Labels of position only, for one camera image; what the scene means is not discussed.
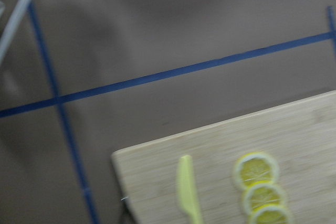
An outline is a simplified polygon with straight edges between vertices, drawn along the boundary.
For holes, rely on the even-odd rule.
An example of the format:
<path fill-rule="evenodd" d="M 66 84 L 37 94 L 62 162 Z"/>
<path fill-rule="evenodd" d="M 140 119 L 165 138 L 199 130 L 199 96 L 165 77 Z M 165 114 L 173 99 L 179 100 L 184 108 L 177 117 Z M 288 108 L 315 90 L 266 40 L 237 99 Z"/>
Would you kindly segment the lemon slice bottom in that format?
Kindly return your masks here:
<path fill-rule="evenodd" d="M 250 215 L 251 224 L 290 224 L 294 223 L 291 212 L 282 205 L 268 204 L 259 207 Z"/>

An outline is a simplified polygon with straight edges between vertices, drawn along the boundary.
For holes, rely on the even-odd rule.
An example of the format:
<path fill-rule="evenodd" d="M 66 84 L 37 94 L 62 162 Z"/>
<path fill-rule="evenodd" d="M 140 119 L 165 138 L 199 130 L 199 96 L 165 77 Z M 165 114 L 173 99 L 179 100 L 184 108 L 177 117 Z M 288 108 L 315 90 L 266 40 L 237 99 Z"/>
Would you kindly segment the bamboo cutting board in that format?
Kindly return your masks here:
<path fill-rule="evenodd" d="M 187 223 L 176 196 L 191 155 L 205 223 L 246 223 L 236 161 L 270 154 L 295 223 L 335 223 L 335 92 L 330 91 L 116 151 L 111 158 L 138 223 Z"/>

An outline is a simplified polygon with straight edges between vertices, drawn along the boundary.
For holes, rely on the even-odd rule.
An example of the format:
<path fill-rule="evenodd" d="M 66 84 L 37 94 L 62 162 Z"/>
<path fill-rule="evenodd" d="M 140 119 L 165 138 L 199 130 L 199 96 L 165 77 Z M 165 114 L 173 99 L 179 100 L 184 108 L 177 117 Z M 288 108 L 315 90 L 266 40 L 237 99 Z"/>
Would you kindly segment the lemon slice middle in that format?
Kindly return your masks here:
<path fill-rule="evenodd" d="M 247 215 L 251 215 L 264 205 L 285 205 L 286 203 L 285 191 L 271 182 L 254 183 L 246 188 L 242 196 L 242 207 Z"/>

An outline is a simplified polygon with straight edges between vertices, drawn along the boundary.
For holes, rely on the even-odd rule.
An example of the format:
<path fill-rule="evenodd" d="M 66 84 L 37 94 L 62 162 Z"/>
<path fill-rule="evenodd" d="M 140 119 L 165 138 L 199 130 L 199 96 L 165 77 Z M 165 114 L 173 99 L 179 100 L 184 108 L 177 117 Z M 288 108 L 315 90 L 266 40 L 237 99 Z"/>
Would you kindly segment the yellow plastic knife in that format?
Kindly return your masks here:
<path fill-rule="evenodd" d="M 179 159 L 176 172 L 176 192 L 179 207 L 190 223 L 204 223 L 194 177 L 193 159 L 184 155 Z"/>

